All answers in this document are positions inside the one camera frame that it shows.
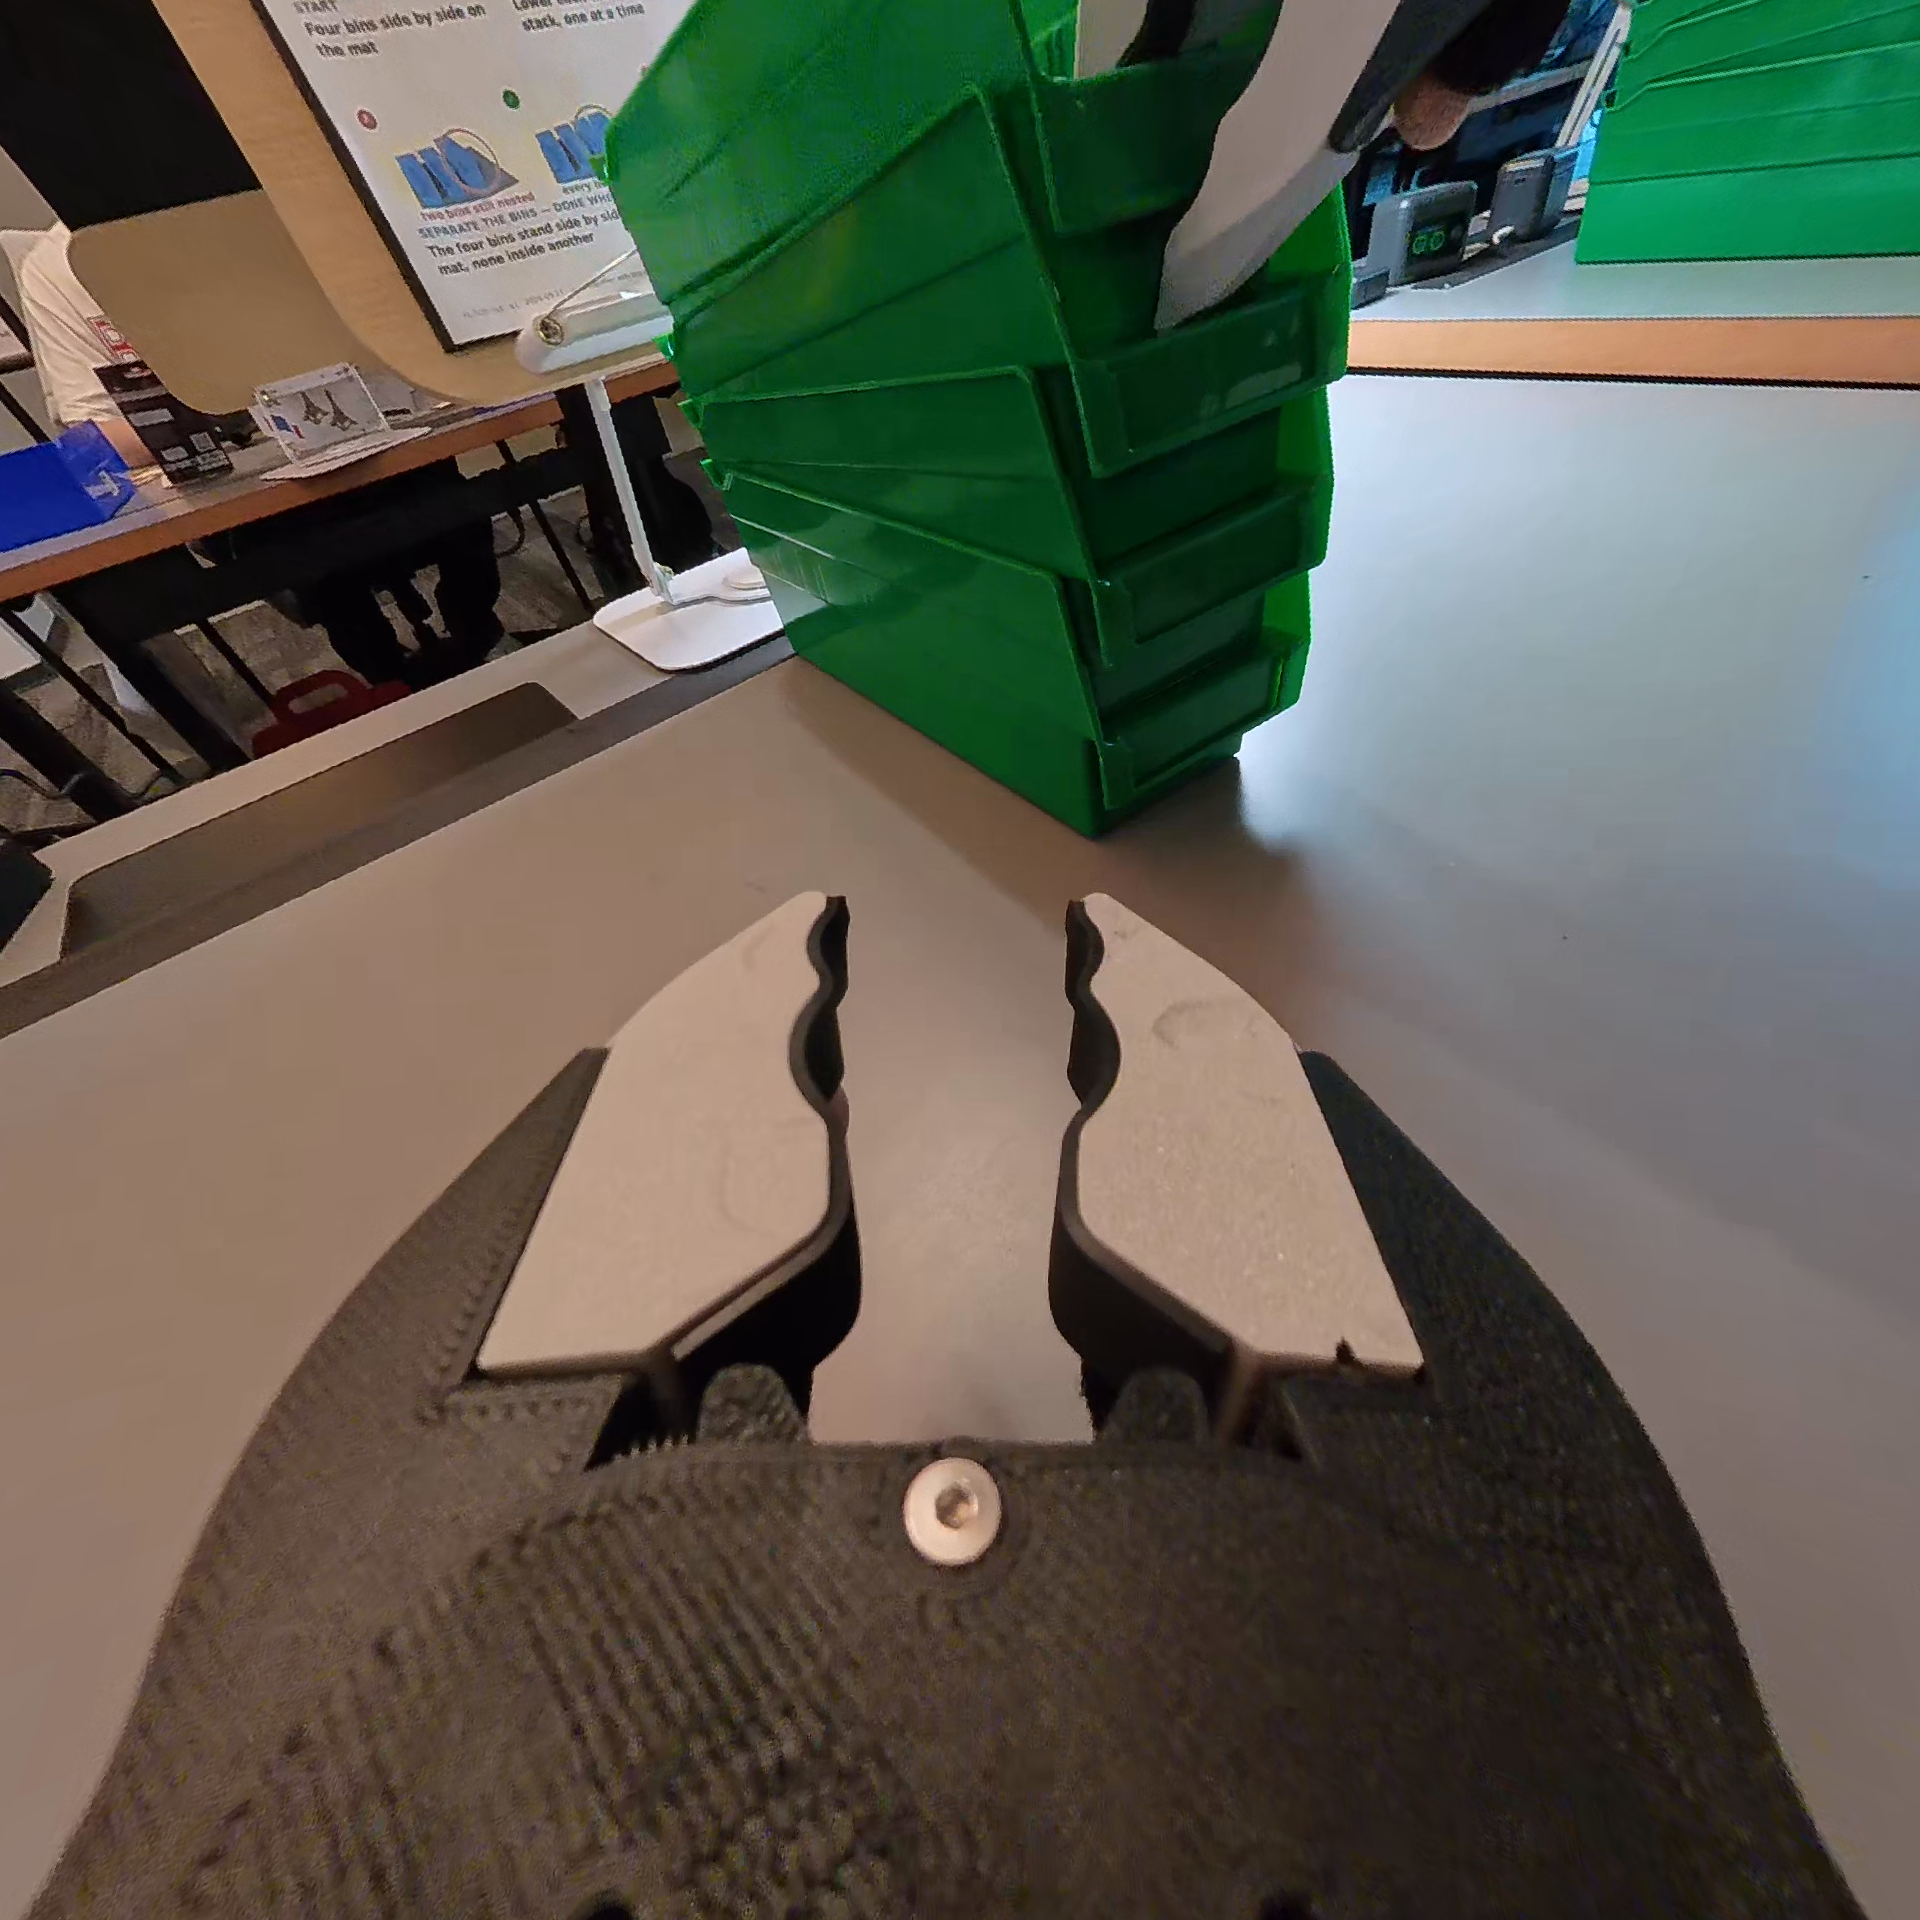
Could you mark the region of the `clear acrylic sign holder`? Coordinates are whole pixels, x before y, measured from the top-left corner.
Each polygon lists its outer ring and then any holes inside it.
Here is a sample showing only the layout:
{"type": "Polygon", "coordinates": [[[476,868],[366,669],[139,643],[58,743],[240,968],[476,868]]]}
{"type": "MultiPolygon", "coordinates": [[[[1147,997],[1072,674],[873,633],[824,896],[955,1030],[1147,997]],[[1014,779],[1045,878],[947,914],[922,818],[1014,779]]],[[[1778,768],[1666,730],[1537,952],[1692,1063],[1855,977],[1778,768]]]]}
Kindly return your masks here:
{"type": "Polygon", "coordinates": [[[419,421],[387,418],[350,362],[255,388],[247,415],[279,453],[281,478],[322,478],[426,435],[419,421]]]}

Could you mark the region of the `grey device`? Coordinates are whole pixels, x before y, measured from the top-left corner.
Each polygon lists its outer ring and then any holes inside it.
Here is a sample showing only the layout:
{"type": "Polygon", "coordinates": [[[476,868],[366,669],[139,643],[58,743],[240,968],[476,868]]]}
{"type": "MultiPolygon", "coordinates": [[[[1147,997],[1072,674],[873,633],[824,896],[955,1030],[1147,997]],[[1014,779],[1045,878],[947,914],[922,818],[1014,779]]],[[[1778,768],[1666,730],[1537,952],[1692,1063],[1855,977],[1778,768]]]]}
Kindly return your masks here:
{"type": "Polygon", "coordinates": [[[1548,237],[1564,219],[1578,149],[1539,149],[1500,166],[1488,208],[1485,238],[1513,248],[1548,237]]]}
{"type": "Polygon", "coordinates": [[[1476,187],[1444,181],[1381,198],[1371,212],[1362,276],[1386,289],[1449,276],[1468,251],[1476,187]]]}

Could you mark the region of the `green plastic bin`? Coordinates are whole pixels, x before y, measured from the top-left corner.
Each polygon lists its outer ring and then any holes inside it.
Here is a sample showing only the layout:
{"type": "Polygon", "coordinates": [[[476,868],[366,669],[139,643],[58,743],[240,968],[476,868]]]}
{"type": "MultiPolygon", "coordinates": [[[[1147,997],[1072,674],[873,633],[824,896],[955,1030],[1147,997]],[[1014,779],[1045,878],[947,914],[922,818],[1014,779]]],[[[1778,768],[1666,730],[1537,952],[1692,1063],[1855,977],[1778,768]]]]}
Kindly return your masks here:
{"type": "Polygon", "coordinates": [[[1156,329],[1161,258],[1230,75],[1203,61],[969,88],[898,156],[678,318],[672,353],[725,469],[828,464],[848,428],[748,426],[765,402],[1036,373],[1116,476],[1326,390],[1351,255],[1333,189],[1221,304],[1156,329]]]}
{"type": "Polygon", "coordinates": [[[725,472],[1073,582],[1103,669],[1312,574],[1332,531],[1322,393],[1147,437],[1063,371],[687,401],[725,472]]]}
{"type": "Polygon", "coordinates": [[[765,475],[724,497],[800,660],[1097,839],[1290,709],[1312,639],[1305,489],[1076,578],[765,475]]]}
{"type": "Polygon", "coordinates": [[[695,4],[608,135],[608,182],[683,322],[848,205],[959,108],[984,108],[1032,223],[1079,240],[1196,194],[1280,4],[1199,4],[1164,61],[1076,76],[1070,4],[695,4]]]}

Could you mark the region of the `white board stand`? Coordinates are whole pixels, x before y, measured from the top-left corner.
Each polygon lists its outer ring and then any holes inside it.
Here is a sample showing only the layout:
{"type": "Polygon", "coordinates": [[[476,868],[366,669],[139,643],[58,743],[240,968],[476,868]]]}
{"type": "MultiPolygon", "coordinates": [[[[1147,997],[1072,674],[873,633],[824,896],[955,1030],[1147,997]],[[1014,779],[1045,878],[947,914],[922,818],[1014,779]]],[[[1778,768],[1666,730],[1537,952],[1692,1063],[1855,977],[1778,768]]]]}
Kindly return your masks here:
{"type": "Polygon", "coordinates": [[[605,379],[589,377],[564,388],[560,397],[576,399],[587,411],[591,449],[615,505],[613,524],[625,537],[640,576],[638,588],[613,595],[589,615],[591,626],[664,677],[692,674],[734,660],[777,636],[783,626],[772,588],[743,553],[719,555],[682,572],[672,572],[658,561],[620,445],[605,379]]]}

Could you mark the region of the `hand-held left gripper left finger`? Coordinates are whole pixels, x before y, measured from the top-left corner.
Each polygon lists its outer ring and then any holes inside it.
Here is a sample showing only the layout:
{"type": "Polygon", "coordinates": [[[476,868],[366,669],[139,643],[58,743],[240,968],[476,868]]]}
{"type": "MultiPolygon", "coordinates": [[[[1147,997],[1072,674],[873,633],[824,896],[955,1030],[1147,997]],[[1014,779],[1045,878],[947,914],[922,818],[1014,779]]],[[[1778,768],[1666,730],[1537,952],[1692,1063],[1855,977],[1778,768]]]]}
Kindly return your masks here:
{"type": "Polygon", "coordinates": [[[800,892],[670,979],[599,1051],[476,1353],[485,1381],[625,1376],[689,1413],[731,1366],[809,1408],[852,1333],[848,901],[800,892]]]}

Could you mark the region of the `white instruction sheet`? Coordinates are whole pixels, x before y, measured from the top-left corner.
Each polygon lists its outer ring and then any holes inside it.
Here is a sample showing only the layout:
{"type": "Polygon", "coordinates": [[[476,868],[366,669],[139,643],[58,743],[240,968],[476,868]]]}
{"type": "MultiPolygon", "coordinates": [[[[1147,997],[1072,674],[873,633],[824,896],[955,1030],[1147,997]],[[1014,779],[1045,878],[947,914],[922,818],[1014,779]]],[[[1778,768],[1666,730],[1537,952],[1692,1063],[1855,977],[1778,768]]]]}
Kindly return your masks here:
{"type": "Polygon", "coordinates": [[[643,291],[611,123],[689,2],[254,2],[439,345],[643,291]]]}

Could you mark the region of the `blue plastic bin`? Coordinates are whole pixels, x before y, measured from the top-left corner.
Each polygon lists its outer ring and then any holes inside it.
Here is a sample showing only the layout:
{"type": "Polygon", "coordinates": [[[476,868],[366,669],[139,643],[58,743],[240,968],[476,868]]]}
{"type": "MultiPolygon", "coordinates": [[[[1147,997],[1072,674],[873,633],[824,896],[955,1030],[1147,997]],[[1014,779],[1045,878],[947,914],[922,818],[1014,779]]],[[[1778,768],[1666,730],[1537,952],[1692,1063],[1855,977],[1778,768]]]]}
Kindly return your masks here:
{"type": "Polygon", "coordinates": [[[131,469],[94,421],[4,453],[0,478],[4,555],[102,527],[136,497],[131,469]]]}

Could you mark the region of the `red bag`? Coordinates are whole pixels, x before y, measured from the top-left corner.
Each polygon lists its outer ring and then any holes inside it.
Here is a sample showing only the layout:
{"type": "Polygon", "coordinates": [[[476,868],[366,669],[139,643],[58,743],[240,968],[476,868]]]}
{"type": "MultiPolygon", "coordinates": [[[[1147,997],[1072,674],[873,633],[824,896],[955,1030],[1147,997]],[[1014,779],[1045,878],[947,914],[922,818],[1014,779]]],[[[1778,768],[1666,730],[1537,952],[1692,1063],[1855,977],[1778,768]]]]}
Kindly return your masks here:
{"type": "Polygon", "coordinates": [[[350,671],[322,671],[277,688],[247,753],[261,760],[410,696],[398,681],[366,683],[350,671]]]}

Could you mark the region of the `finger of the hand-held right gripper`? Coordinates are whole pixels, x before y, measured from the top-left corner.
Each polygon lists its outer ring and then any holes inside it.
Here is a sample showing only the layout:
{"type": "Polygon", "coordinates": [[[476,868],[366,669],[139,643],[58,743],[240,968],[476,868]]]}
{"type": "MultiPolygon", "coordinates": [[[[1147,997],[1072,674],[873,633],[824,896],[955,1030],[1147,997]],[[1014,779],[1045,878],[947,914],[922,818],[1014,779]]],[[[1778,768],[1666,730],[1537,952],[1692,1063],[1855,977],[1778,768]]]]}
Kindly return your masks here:
{"type": "Polygon", "coordinates": [[[1196,2],[1078,2],[1072,76],[1091,81],[1176,59],[1188,42],[1196,9],[1196,2]]]}
{"type": "Polygon", "coordinates": [[[1164,245],[1154,329],[1232,299],[1341,181],[1333,125],[1394,2],[1284,2],[1259,65],[1221,117],[1202,187],[1164,245]]]}

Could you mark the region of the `black printed card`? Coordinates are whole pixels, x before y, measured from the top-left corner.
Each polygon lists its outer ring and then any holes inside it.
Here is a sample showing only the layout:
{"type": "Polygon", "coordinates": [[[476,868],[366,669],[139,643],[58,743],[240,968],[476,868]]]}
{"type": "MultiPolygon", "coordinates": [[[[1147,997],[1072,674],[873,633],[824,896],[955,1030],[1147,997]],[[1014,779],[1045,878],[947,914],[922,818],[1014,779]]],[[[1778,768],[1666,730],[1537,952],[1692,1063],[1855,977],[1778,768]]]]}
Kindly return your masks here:
{"type": "Polygon", "coordinates": [[[146,362],[109,362],[98,379],[170,485],[209,482],[233,470],[224,421],[179,401],[146,362]]]}

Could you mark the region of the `brown wooden table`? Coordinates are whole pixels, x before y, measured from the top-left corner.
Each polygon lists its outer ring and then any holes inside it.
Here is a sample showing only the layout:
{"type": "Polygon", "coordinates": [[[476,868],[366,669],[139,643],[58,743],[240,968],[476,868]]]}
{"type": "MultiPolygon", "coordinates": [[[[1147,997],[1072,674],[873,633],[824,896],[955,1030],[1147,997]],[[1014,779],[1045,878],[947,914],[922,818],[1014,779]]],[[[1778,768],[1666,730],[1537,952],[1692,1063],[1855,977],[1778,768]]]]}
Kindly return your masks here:
{"type": "Polygon", "coordinates": [[[569,489],[615,509],[633,486],[640,529],[659,557],[658,489],[633,476],[621,437],[603,445],[583,387],[483,409],[418,440],[317,476],[255,472],[235,482],[131,502],[100,527],[4,555],[4,611],[35,596],[70,611],[71,588],[107,622],[74,612],[190,756],[211,775],[249,748],[150,651],[157,636],[205,628],[274,593],[339,571],[395,566],[452,531],[489,529],[569,489]]]}

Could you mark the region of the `stack of green bins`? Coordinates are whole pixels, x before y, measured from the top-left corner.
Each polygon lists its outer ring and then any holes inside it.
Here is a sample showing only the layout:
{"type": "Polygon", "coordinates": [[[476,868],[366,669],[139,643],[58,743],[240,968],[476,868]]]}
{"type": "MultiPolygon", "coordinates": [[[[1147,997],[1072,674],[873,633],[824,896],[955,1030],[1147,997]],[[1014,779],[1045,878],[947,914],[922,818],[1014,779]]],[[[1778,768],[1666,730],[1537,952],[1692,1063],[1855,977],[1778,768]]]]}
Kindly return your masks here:
{"type": "Polygon", "coordinates": [[[1913,2],[1634,4],[1581,266],[1916,255],[1913,2]]]}

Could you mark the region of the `wood-edged white table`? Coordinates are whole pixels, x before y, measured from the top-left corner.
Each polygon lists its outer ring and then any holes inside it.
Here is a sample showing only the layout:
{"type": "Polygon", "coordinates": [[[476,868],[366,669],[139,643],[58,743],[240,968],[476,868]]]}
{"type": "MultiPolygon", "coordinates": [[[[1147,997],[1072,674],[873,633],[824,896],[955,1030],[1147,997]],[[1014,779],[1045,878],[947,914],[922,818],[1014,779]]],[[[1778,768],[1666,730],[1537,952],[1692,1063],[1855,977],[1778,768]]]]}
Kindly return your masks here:
{"type": "Polygon", "coordinates": [[[1571,245],[1362,306],[1350,373],[1913,390],[1913,255],[1581,265],[1571,245]]]}

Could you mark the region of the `clear page holder bar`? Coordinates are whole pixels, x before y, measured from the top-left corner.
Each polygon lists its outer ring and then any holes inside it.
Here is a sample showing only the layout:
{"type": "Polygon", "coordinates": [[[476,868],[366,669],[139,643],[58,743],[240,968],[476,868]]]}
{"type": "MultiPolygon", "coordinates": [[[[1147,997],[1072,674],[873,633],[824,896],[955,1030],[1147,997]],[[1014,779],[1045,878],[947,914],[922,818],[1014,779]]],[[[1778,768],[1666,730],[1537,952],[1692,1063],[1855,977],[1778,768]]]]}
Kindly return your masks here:
{"type": "Polygon", "coordinates": [[[630,248],[587,280],[531,313],[513,340],[528,375],[557,375],[655,346],[674,327],[665,301],[630,248]]]}

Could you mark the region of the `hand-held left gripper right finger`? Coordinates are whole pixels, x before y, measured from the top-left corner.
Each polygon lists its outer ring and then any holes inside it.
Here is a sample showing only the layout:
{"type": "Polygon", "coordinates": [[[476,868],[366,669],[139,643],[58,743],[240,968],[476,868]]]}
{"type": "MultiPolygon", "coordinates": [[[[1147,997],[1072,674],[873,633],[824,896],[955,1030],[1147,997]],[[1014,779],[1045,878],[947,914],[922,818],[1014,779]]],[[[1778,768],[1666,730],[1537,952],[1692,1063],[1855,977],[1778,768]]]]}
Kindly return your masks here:
{"type": "Polygon", "coordinates": [[[1308,1067],[1240,983],[1112,894],[1065,910],[1067,1088],[1048,1309],[1103,1427],[1150,1372],[1245,1435],[1293,1379],[1426,1354],[1308,1067]]]}

